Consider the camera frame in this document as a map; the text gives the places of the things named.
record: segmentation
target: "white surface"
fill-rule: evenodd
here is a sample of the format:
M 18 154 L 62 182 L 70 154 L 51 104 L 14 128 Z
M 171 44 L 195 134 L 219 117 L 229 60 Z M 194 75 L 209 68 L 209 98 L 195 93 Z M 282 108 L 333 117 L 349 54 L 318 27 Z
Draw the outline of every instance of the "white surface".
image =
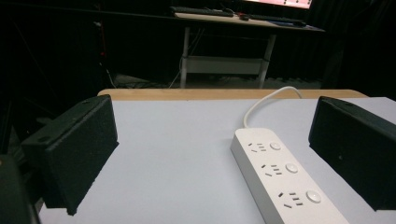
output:
M 347 223 L 276 133 L 238 129 L 231 151 L 267 224 Z M 290 164 L 298 174 L 284 168 Z
M 350 99 L 396 123 L 396 103 Z M 234 131 L 256 100 L 114 102 L 120 145 L 74 217 L 43 208 L 43 224 L 263 223 L 233 158 Z M 310 147 L 317 100 L 273 100 L 250 127 L 273 130 L 350 223 L 396 223 L 375 212 Z

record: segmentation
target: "round white button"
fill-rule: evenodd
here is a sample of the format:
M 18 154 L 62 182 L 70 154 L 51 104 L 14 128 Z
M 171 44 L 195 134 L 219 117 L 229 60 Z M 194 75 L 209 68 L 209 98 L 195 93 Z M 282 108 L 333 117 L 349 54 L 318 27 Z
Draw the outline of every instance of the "round white button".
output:
M 270 147 L 274 150 L 280 150 L 280 145 L 278 143 L 271 143 Z
M 309 201 L 313 202 L 313 203 L 320 203 L 321 202 L 321 197 L 320 195 L 313 191 L 313 190 L 309 190 L 306 192 L 306 197 L 309 199 Z
M 294 165 L 294 164 L 291 164 L 291 163 L 286 164 L 286 169 L 287 169 L 289 172 L 293 173 L 293 174 L 296 174 L 296 173 L 298 172 L 297 166 Z

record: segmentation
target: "white tabletop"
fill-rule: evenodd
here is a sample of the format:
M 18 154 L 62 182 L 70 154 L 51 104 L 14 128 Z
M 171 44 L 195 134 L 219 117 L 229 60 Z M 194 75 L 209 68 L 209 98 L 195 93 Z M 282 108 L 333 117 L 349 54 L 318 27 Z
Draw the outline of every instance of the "white tabletop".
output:
M 396 123 L 387 98 L 347 100 Z M 113 102 L 120 145 L 78 212 L 44 207 L 42 223 L 264 223 L 230 150 L 255 102 Z M 396 223 L 396 211 L 375 212 L 309 147 L 316 104 L 271 100 L 248 124 L 273 130 L 350 223 Z

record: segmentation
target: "power strip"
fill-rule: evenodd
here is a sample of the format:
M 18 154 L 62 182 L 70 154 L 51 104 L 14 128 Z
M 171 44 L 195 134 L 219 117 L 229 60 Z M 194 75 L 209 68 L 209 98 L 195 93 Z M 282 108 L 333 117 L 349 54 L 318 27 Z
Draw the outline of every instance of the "power strip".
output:
M 271 130 L 237 130 L 231 151 L 266 224 L 348 223 Z

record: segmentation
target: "power cord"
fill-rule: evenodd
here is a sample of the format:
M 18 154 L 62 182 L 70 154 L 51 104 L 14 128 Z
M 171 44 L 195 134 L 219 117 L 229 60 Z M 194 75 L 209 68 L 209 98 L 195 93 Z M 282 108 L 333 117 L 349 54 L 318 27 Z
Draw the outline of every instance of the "power cord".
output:
M 293 90 L 293 91 L 295 91 L 295 92 L 298 94 L 298 96 L 300 97 L 300 99 L 303 98 L 303 96 L 301 95 L 301 93 L 300 93 L 296 88 L 294 88 L 294 87 L 292 87 L 292 86 L 287 86 L 287 87 L 280 88 L 279 90 L 274 91 L 274 92 L 272 92 L 271 94 L 266 95 L 265 97 L 263 97 L 262 99 L 260 99 L 256 104 L 254 104 L 254 105 L 247 111 L 247 113 L 246 113 L 245 116 L 244 116 L 244 127 L 245 127 L 245 128 L 248 128 L 248 116 L 249 116 L 250 113 L 257 107 L 257 105 L 259 105 L 259 104 L 261 104 L 262 102 L 264 102 L 264 101 L 266 101 L 266 100 L 272 98 L 273 96 L 279 94 L 280 92 L 286 91 L 286 90 Z

